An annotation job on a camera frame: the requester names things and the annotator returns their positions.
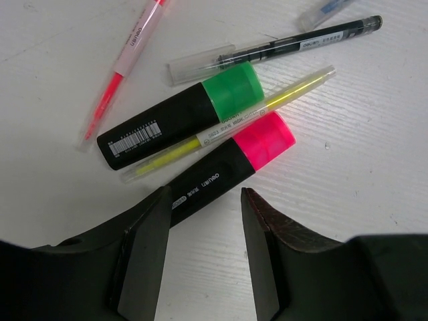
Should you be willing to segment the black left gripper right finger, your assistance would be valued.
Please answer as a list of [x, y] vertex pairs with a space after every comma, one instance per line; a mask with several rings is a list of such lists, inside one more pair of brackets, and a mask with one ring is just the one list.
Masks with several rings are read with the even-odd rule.
[[258, 320], [426, 320], [427, 236], [339, 242], [241, 191]]

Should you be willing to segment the green cap highlighter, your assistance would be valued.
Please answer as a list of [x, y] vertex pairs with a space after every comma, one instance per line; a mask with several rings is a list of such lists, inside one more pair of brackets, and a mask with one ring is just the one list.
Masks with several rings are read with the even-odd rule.
[[199, 82], [101, 134], [96, 142], [117, 171], [192, 137], [261, 102], [249, 62]]

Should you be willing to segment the pink cap highlighter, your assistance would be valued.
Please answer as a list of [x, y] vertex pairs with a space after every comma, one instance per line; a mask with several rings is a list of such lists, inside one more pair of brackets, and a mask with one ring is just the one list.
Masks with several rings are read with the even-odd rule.
[[295, 143], [277, 112], [228, 138], [168, 183], [173, 198], [171, 227], [244, 182]]

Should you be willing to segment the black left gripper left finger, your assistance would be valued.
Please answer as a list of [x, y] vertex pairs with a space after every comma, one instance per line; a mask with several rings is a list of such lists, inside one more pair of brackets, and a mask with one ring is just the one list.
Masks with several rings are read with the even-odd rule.
[[1, 242], [2, 320], [153, 320], [171, 190], [58, 245]]

